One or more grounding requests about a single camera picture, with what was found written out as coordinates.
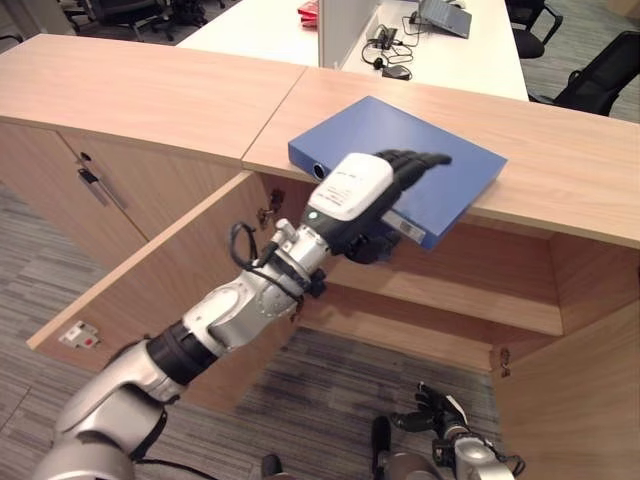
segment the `sticker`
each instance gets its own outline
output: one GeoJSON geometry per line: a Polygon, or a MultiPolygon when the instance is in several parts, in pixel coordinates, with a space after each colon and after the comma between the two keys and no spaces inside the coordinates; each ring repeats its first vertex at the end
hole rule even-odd
{"type": "Polygon", "coordinates": [[[407,237],[416,243],[422,243],[426,235],[425,231],[410,221],[402,218],[393,210],[389,210],[382,216],[382,221],[387,225],[398,230],[400,233],[404,233],[407,237]]]}

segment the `black cable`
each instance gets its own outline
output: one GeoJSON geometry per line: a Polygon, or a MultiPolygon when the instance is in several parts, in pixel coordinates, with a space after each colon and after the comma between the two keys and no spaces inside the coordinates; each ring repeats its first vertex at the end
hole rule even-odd
{"type": "MultiPolygon", "coordinates": [[[[405,33],[407,33],[407,29],[404,26],[404,20],[403,20],[403,28],[405,30],[405,33]]],[[[417,42],[415,45],[407,45],[406,43],[400,40],[394,40],[390,47],[390,50],[393,52],[393,55],[389,55],[384,49],[378,46],[378,32],[380,30],[383,30],[386,33],[388,32],[388,27],[384,24],[379,24],[376,27],[376,29],[373,31],[373,38],[367,39],[366,43],[362,47],[362,50],[360,51],[360,58],[362,59],[363,62],[369,65],[372,65],[376,70],[379,70],[381,68],[387,68],[391,65],[399,65],[402,63],[409,63],[413,61],[413,50],[411,47],[416,46],[417,42]],[[365,52],[371,47],[375,47],[380,50],[379,52],[377,52],[377,57],[375,60],[369,60],[365,55],[365,52]]],[[[413,73],[411,72],[411,70],[409,70],[407,67],[404,67],[404,68],[409,73],[409,79],[413,78],[413,73]]]]}
{"type": "Polygon", "coordinates": [[[418,31],[417,32],[409,32],[407,30],[407,24],[405,23],[405,20],[411,20],[411,17],[407,17],[407,16],[402,17],[402,30],[404,30],[404,34],[409,36],[409,37],[411,37],[413,35],[416,35],[416,43],[414,43],[413,45],[408,45],[407,43],[402,42],[402,44],[404,46],[406,46],[406,47],[417,47],[418,44],[420,43],[420,34],[421,33],[426,33],[426,30],[423,31],[420,27],[426,26],[428,24],[427,23],[417,23],[415,25],[418,25],[418,31]]]}
{"type": "Polygon", "coordinates": [[[175,468],[177,470],[184,470],[185,472],[192,473],[200,478],[204,478],[206,480],[218,480],[216,477],[209,475],[208,473],[204,473],[197,468],[190,467],[188,465],[183,465],[181,463],[170,462],[168,460],[161,460],[159,458],[143,458],[141,460],[136,460],[135,463],[137,465],[163,465],[165,467],[175,468]]]}
{"type": "Polygon", "coordinates": [[[256,246],[256,240],[253,235],[255,232],[255,228],[252,228],[250,225],[247,225],[244,222],[238,222],[231,227],[231,232],[229,233],[229,254],[231,255],[231,259],[234,261],[236,265],[242,268],[244,271],[253,273],[254,275],[264,278],[266,281],[272,283],[276,287],[278,287],[282,292],[291,297],[298,304],[298,310],[302,308],[302,304],[304,303],[303,295],[296,295],[287,287],[278,282],[275,278],[270,277],[269,275],[262,273],[259,270],[256,270],[256,266],[254,265],[254,260],[258,259],[258,248],[256,246]],[[247,237],[249,238],[249,259],[244,260],[238,255],[236,252],[236,239],[238,238],[238,234],[240,231],[244,230],[247,233],[247,237]]]}

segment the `blue binder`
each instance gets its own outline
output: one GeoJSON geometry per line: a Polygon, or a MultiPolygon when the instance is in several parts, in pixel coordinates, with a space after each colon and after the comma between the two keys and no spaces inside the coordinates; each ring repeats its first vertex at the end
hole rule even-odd
{"type": "Polygon", "coordinates": [[[318,173],[328,175],[348,153],[391,148],[453,158],[450,165],[428,170],[384,218],[427,249],[442,239],[506,163],[505,158],[374,97],[363,98],[291,140],[289,160],[318,177],[318,173]]]}

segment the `wooden countertop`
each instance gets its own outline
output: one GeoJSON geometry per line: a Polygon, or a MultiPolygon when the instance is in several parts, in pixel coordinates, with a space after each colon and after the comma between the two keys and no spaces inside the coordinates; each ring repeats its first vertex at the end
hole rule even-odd
{"type": "Polygon", "coordinates": [[[170,145],[311,181],[287,142],[373,95],[509,159],[479,216],[640,248],[640,126],[411,82],[39,35],[0,55],[0,120],[170,145]]]}
{"type": "Polygon", "coordinates": [[[243,166],[312,181],[287,142],[366,95],[509,159],[470,213],[640,248],[640,126],[607,117],[308,68],[243,166]]]}
{"type": "Polygon", "coordinates": [[[38,35],[0,55],[0,118],[239,160],[304,66],[38,35]]]}

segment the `white desk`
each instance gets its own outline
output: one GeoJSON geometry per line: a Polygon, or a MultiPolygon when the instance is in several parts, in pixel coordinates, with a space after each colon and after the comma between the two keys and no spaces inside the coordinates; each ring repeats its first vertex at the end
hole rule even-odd
{"type": "Polygon", "coordinates": [[[304,0],[227,2],[227,11],[185,38],[179,47],[318,66],[318,33],[302,28],[304,0]]]}
{"type": "MultiPolygon", "coordinates": [[[[297,9],[304,0],[242,0],[178,44],[179,47],[318,66],[318,34],[303,29],[297,9]]],[[[466,0],[473,15],[469,39],[420,34],[414,60],[403,65],[412,82],[527,100],[527,90],[504,0],[466,0]]],[[[367,32],[378,23],[398,28],[415,2],[384,0],[343,65],[343,70],[381,75],[360,58],[367,32]]],[[[415,43],[416,37],[406,38],[415,43]]],[[[374,50],[370,54],[375,58],[374,50]]]]}
{"type": "MultiPolygon", "coordinates": [[[[428,27],[428,33],[421,33],[418,46],[413,47],[414,60],[402,64],[411,70],[411,81],[528,100],[504,0],[465,1],[466,10],[473,16],[469,38],[437,33],[435,27],[428,27]]],[[[407,36],[405,39],[402,16],[411,15],[416,8],[417,4],[414,2],[385,0],[378,7],[377,14],[361,35],[342,69],[381,75],[380,71],[373,70],[371,65],[360,58],[367,32],[382,23],[397,28],[396,38],[399,40],[415,44],[415,36],[407,36]]],[[[407,27],[413,28],[408,21],[407,27]]],[[[375,59],[375,52],[375,49],[370,49],[367,58],[375,59]]]]}

